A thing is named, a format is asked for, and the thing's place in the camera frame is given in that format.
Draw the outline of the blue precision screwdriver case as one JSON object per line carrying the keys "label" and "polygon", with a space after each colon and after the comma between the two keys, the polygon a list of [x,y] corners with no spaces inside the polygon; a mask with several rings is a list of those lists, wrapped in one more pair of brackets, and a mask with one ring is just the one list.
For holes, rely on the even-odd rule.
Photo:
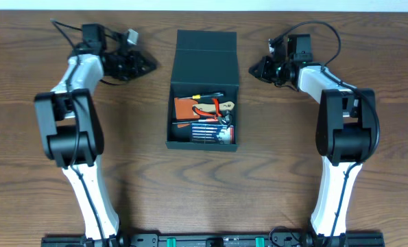
{"label": "blue precision screwdriver case", "polygon": [[234,139],[233,126],[203,123],[191,124],[192,142],[229,145],[234,143]]}

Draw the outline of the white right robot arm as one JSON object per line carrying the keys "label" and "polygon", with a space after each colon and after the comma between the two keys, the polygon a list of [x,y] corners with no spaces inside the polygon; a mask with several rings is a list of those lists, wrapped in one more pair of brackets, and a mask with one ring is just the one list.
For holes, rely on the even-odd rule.
{"label": "white right robot arm", "polygon": [[347,246],[346,214],[363,164],[379,145],[380,124],[372,89],[358,89],[314,62],[308,34],[269,40],[269,55],[250,67],[260,81],[310,95],[319,105],[315,144],[322,177],[310,229],[299,246]]}

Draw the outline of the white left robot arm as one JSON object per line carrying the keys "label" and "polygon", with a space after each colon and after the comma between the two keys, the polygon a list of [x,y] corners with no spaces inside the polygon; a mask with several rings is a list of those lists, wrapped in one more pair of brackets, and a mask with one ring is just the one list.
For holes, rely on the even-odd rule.
{"label": "white left robot arm", "polygon": [[156,69],[134,49],[138,33],[114,32],[97,24],[83,24],[82,40],[71,45],[68,68],[48,93],[34,98],[45,156],[55,161],[69,180],[85,223],[83,236],[52,236],[42,246],[129,246],[121,230],[101,174],[104,134],[93,93],[105,77],[124,85]]}

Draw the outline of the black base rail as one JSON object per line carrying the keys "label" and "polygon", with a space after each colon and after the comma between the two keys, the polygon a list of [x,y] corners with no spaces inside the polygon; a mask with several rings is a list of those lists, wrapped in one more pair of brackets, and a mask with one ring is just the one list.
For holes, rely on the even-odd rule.
{"label": "black base rail", "polygon": [[346,233],[327,241],[311,233],[276,231],[272,234],[240,235],[157,235],[138,234],[132,237],[110,238],[109,242],[85,237],[44,237],[45,247],[66,246],[131,246],[131,247],[294,247],[343,246],[385,247],[382,233]]}

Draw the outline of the orange scraper wooden handle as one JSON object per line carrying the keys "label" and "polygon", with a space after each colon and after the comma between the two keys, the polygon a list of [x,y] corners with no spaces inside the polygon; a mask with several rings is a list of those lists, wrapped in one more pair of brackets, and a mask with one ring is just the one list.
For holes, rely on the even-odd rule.
{"label": "orange scraper wooden handle", "polygon": [[[194,119],[204,119],[199,115],[195,115],[192,111],[192,107],[195,104],[203,104],[198,103],[197,100],[193,99],[178,99],[175,98],[174,105],[175,105],[175,112],[176,118],[174,121],[181,121],[181,120],[194,120]],[[179,128],[185,127],[187,124],[178,124]]]}

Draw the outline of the red handled pliers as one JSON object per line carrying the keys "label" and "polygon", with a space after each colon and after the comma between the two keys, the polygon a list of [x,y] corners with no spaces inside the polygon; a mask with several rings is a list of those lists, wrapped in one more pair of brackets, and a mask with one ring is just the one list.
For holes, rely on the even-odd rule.
{"label": "red handled pliers", "polygon": [[220,103],[217,98],[213,98],[212,104],[195,104],[192,107],[192,111],[195,115],[203,117],[206,121],[230,126],[232,123],[231,111],[234,109],[234,106],[233,102]]}

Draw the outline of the black yellow screwdriver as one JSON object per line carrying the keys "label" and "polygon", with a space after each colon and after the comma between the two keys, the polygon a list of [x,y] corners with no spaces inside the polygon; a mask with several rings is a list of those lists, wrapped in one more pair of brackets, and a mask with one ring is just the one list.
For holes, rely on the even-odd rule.
{"label": "black yellow screwdriver", "polygon": [[181,97],[181,99],[198,100],[198,99],[204,99],[204,98],[223,97],[224,95],[225,95],[225,93],[223,91],[218,91],[218,92],[212,92],[212,93],[202,93],[202,94],[192,95],[192,96],[188,96],[188,97]]}

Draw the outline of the dark green lidded box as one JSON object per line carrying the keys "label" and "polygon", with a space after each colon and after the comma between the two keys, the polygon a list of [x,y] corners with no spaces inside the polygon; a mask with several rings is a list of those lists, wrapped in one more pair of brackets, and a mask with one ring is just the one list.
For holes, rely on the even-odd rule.
{"label": "dark green lidded box", "polygon": [[237,34],[178,30],[176,54],[171,74],[167,113],[167,141],[169,149],[235,152],[237,133],[232,144],[200,144],[191,140],[190,127],[178,128],[174,99],[200,93],[225,93],[224,101],[237,102],[239,66]]}

